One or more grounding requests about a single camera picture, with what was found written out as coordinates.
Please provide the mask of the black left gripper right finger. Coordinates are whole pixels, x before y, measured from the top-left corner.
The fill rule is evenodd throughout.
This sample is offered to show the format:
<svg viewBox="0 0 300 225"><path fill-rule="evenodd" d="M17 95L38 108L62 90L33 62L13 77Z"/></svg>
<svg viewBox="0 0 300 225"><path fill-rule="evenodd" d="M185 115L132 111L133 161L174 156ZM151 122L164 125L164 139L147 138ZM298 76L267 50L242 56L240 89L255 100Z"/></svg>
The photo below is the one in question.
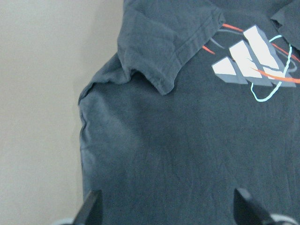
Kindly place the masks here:
<svg viewBox="0 0 300 225"><path fill-rule="evenodd" d="M237 225L274 225L270 213L244 188L236 188L233 197L233 217Z"/></svg>

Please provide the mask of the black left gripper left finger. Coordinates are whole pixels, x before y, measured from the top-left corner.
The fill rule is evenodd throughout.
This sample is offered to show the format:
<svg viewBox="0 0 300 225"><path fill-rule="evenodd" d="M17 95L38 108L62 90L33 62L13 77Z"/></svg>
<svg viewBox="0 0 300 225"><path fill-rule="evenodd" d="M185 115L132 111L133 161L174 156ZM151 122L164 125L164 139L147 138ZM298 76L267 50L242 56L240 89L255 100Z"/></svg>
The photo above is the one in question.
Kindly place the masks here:
<svg viewBox="0 0 300 225"><path fill-rule="evenodd" d="M103 197L101 190L92 190L87 195L72 225L101 225L103 222Z"/></svg>

